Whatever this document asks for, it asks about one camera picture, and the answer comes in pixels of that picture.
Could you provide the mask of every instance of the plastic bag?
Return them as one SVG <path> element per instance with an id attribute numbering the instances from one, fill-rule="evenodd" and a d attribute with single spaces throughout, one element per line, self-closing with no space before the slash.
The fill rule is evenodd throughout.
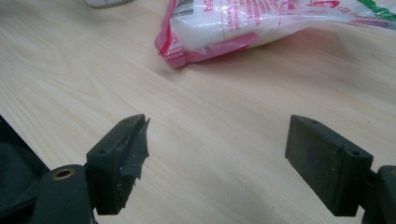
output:
<path id="1" fill-rule="evenodd" d="M 395 9 L 372 0 L 170 0 L 155 45 L 179 67 L 277 40 L 313 21 L 396 29 Z"/>

